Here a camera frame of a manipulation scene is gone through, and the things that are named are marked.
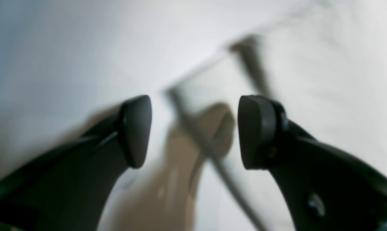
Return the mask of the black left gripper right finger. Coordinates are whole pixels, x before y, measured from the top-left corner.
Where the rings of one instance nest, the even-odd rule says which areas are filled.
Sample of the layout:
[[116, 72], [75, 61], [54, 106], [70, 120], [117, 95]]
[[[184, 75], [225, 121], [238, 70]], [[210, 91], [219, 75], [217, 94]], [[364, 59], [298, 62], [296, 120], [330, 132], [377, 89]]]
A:
[[269, 171], [297, 231], [387, 231], [387, 177], [316, 140], [278, 101], [241, 96], [238, 130], [244, 167]]

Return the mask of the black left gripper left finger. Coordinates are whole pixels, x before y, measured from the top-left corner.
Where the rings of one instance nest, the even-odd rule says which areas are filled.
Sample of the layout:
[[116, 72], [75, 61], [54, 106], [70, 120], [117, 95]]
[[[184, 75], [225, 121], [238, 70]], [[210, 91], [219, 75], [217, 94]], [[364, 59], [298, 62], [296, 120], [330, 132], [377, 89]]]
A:
[[95, 231], [118, 178], [147, 155], [151, 99], [125, 101], [83, 135], [0, 180], [0, 231]]

